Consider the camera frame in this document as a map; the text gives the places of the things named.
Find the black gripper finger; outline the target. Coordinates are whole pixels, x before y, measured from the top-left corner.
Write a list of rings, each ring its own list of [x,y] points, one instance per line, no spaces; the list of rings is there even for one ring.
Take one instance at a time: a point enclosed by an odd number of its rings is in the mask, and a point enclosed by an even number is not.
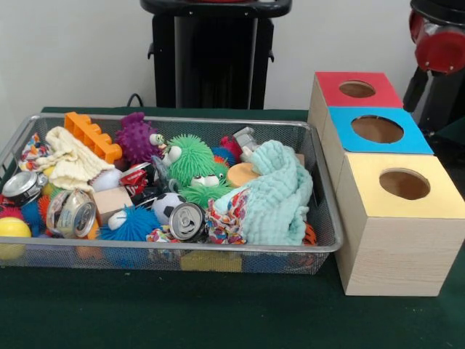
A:
[[[414,112],[426,88],[426,72],[417,67],[403,98],[403,108]]]

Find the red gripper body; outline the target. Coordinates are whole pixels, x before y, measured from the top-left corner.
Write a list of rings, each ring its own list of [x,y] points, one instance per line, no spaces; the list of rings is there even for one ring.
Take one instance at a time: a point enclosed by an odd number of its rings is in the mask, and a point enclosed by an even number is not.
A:
[[[413,10],[409,28],[421,70],[452,74],[464,68],[463,28],[433,23]]]

